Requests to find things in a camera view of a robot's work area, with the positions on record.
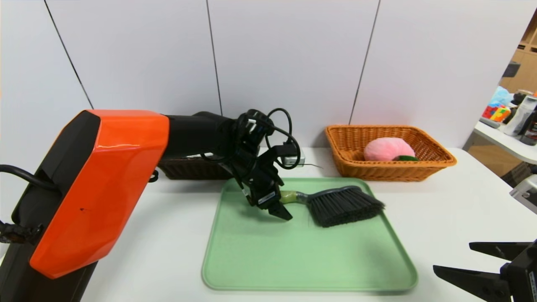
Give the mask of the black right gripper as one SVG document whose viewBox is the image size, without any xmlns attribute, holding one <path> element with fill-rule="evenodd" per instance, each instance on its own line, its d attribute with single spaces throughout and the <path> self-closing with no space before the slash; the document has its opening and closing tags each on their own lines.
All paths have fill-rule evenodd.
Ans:
<svg viewBox="0 0 537 302">
<path fill-rule="evenodd" d="M 436 276 L 486 302 L 537 300 L 536 241 L 470 242 L 469 248 L 510 262 L 500 274 L 434 265 Z"/>
</svg>

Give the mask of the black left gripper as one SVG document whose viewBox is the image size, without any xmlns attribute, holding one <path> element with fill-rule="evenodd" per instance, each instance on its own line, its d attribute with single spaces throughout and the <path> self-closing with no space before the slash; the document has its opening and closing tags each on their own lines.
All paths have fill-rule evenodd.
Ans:
<svg viewBox="0 0 537 302">
<path fill-rule="evenodd" d="M 283 181 L 273 162 L 256 161 L 252 169 L 240 172 L 240 187 L 248 203 L 282 220 L 290 221 L 293 216 L 282 202 L 280 186 Z"/>
</svg>

